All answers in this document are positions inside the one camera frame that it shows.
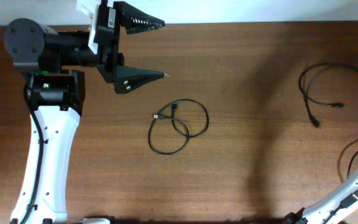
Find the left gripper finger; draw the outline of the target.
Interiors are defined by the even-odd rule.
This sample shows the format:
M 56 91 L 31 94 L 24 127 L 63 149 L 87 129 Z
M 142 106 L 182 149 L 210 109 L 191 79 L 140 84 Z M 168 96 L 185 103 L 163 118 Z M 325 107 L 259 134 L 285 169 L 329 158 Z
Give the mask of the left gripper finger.
M 168 74 L 155 70 L 117 66 L 114 75 L 114 91 L 117 94 L 127 94 L 142 85 L 164 77 L 168 77 Z
M 165 21 L 148 15 L 127 2 L 114 2 L 113 9 L 116 10 L 116 24 L 124 27 L 127 34 L 138 34 L 165 27 Z

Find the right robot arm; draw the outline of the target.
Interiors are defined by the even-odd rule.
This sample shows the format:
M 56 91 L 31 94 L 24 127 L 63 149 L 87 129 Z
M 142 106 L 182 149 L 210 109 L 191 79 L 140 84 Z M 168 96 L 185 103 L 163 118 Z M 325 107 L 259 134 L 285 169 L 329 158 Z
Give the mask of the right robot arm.
M 358 168 L 328 196 L 297 213 L 289 213 L 281 224 L 339 223 L 357 209 Z

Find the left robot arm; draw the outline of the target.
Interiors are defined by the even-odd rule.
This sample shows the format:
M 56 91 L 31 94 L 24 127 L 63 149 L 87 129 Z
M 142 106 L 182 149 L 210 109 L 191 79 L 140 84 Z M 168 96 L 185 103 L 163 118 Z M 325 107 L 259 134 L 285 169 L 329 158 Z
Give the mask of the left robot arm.
M 78 1 L 88 30 L 57 31 L 31 19 L 9 23 L 4 45 L 24 77 L 31 137 L 21 194 L 11 223 L 65 223 L 71 145 L 85 101 L 84 68 L 94 67 L 118 94 L 161 79 L 163 72 L 127 67 L 120 31 L 138 34 L 165 22 L 124 1 Z

